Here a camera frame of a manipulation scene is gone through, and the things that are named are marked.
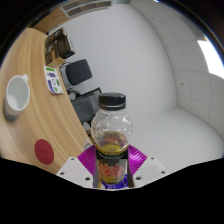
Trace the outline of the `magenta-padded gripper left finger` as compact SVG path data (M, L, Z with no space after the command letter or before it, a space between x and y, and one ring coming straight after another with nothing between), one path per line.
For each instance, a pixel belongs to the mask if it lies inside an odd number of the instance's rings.
M70 157L56 175L81 187L93 188L96 164L96 148L92 145L78 157Z

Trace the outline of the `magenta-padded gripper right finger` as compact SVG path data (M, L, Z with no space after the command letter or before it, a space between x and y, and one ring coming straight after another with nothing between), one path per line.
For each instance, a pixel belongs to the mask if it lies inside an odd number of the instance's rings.
M169 172L155 156L147 157L133 146L128 147L128 174L130 188L140 188L157 181Z

